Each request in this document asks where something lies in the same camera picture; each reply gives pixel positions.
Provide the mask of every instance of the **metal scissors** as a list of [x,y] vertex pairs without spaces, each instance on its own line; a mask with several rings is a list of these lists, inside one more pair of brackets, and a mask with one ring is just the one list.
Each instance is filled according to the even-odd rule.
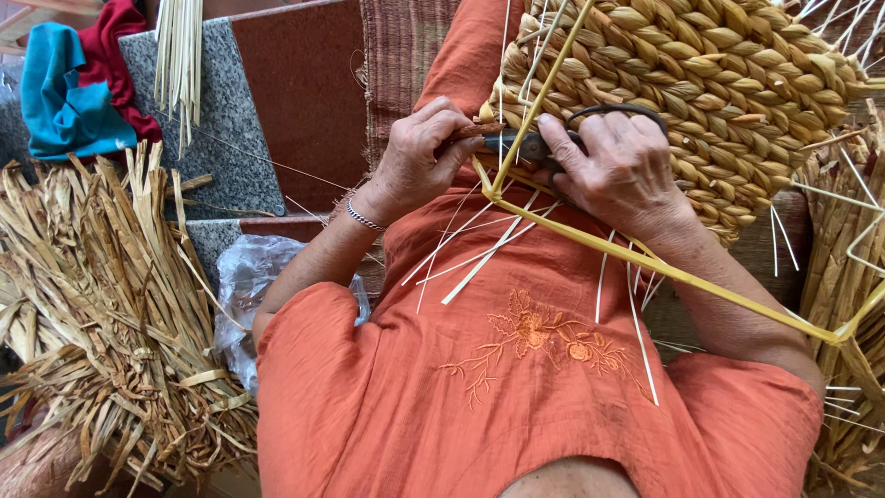
[[[664,133],[664,136],[667,135],[667,127],[666,121],[664,118],[660,117],[658,113],[655,113],[648,107],[642,107],[640,105],[633,104],[605,104],[605,105],[593,105],[592,107],[587,107],[585,109],[580,110],[577,113],[572,114],[568,120],[566,120],[566,129],[569,128],[569,125],[572,124],[572,120],[579,116],[585,116],[587,114],[592,113],[610,113],[614,111],[621,111],[623,113],[633,113],[633,114],[641,114],[652,121],[655,121],[656,124],[661,128],[661,131]],[[504,149],[504,153],[507,153],[513,147],[513,141],[516,139],[517,130],[515,129],[505,129],[499,133],[487,133],[482,137],[486,141],[485,147],[490,149],[491,151],[497,151],[499,148]],[[572,130],[568,130],[568,137],[572,139],[572,142],[578,145],[584,145],[581,140],[581,136]],[[527,160],[536,160],[538,161],[538,166],[541,168],[545,168],[550,172],[550,176],[547,179],[547,186],[550,188],[550,191],[553,192],[553,196],[566,202],[569,206],[576,207],[573,202],[569,199],[565,198],[559,190],[556,188],[556,184],[553,183],[553,176],[556,173],[565,173],[566,171],[562,168],[562,165],[558,163],[555,159],[551,157],[552,152],[550,151],[550,147],[544,142],[541,134],[533,131],[526,133],[526,136],[522,139],[522,144],[519,145],[519,156],[523,159]]]

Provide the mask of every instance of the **blue cloth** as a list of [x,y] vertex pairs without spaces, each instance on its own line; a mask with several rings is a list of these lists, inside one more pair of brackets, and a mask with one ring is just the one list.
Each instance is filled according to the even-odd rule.
[[73,28],[54,22],[31,28],[21,75],[21,115],[28,148],[39,160],[66,160],[137,145],[135,130],[111,106],[107,82],[79,87],[86,63]]

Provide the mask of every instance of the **orange blouse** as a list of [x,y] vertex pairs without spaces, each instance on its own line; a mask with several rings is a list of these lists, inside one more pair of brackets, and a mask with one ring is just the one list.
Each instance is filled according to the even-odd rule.
[[[512,2],[510,36],[521,4]],[[463,0],[419,106],[445,94],[478,111],[496,78],[505,5]],[[635,268],[628,275],[623,261],[606,260],[599,323],[602,254],[541,227],[499,248],[448,305],[475,262],[426,287],[415,284],[424,267],[401,285],[456,211],[450,230],[475,214],[471,226],[509,215],[479,214],[488,201],[468,193],[476,182],[462,168],[445,195],[390,228],[369,323],[354,327],[350,291],[324,283],[268,325],[258,344],[264,496],[492,496],[569,455],[619,462],[642,496],[799,495],[821,399],[770,365],[709,354],[662,365],[641,322],[637,334]],[[531,192],[513,185],[506,196],[525,205]],[[542,195],[531,209],[552,201]],[[549,217],[609,235],[567,206]],[[432,274],[486,251],[511,223],[457,235]]]

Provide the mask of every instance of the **wire frame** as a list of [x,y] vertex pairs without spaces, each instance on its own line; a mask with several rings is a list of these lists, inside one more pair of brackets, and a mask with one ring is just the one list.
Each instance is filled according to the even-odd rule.
[[[584,4],[583,8],[581,8],[580,13],[578,14],[575,26],[583,26],[584,21],[589,16],[590,11],[593,9],[595,3],[596,0],[588,0]],[[555,25],[551,26],[550,31],[555,28]],[[529,107],[527,115],[522,121],[522,125],[519,127],[519,131],[517,132],[516,137],[513,141],[513,146],[507,152],[507,155],[504,157],[503,162],[499,166],[498,174],[495,177],[494,182],[489,179],[489,176],[486,174],[486,171],[482,167],[482,164],[475,157],[473,158],[473,167],[476,169],[476,173],[481,179],[482,193],[486,196],[486,198],[488,198],[489,201],[494,203],[496,206],[500,206],[503,209],[513,214],[517,214],[523,218],[526,218],[531,222],[537,223],[538,225],[547,227],[548,229],[551,229],[564,237],[568,237],[575,242],[579,242],[586,245],[587,247],[597,249],[598,251],[602,251],[603,253],[610,254],[611,256],[633,263],[642,268],[658,272],[661,275],[669,276],[676,282],[683,282],[685,284],[694,285],[698,289],[707,291],[724,300],[732,302],[737,306],[749,309],[754,313],[758,313],[759,315],[775,320],[778,323],[788,325],[789,327],[804,332],[812,337],[819,338],[827,342],[828,344],[840,344],[850,338],[857,330],[858,325],[860,324],[860,321],[864,318],[864,316],[872,311],[875,306],[882,300],[882,298],[885,297],[885,281],[883,281],[875,288],[875,290],[871,293],[864,305],[854,315],[853,318],[851,318],[846,324],[844,324],[837,330],[828,331],[826,329],[822,329],[818,326],[812,325],[811,323],[806,322],[798,316],[794,317],[792,315],[787,315],[781,311],[771,309],[767,306],[763,306],[754,300],[749,300],[741,296],[740,294],[731,292],[730,290],[708,282],[703,278],[691,275],[688,272],[670,266],[660,260],[657,256],[654,256],[654,254],[649,251],[646,251],[648,255],[639,254],[625,247],[609,242],[604,238],[590,235],[587,232],[565,225],[564,223],[554,222],[553,220],[543,218],[538,214],[531,213],[526,209],[515,206],[514,204],[511,204],[510,202],[504,200],[504,198],[502,197],[502,186],[504,184],[504,178],[506,176],[510,176],[518,182],[524,183],[540,191],[551,194],[549,189],[546,189],[537,183],[533,183],[520,175],[510,173],[510,167],[518,154],[519,145],[522,143],[522,140],[525,138],[526,133],[528,132],[529,125],[531,125],[531,123],[535,120],[535,117],[538,115],[538,112],[542,107],[542,102],[547,96],[547,93],[550,90],[551,85],[553,84],[559,68],[562,66],[563,61],[568,56],[572,48],[572,44],[574,43],[574,40],[578,35],[578,32],[578,29],[572,29],[568,37],[566,38],[566,42],[562,50],[559,52],[556,62],[554,62],[553,66],[550,68],[550,74],[541,87],[541,90],[538,92],[535,101],[532,103],[531,107]]]

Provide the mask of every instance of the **braided weave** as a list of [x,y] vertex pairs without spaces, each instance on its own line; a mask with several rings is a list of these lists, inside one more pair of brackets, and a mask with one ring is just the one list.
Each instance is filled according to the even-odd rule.
[[[569,4],[531,81],[537,95],[586,0]],[[562,0],[549,0],[549,26]],[[519,37],[541,28],[544,0],[526,0]],[[517,95],[543,36],[504,53],[481,122],[522,124]],[[563,121],[591,105],[643,105],[669,127],[673,176],[701,222],[725,247],[771,205],[808,159],[805,145],[830,138],[846,105],[867,93],[866,76],[808,27],[766,0],[596,2],[543,101]],[[584,117],[572,122],[577,129]],[[497,155],[479,156],[490,167]],[[526,161],[513,172],[531,170]]]

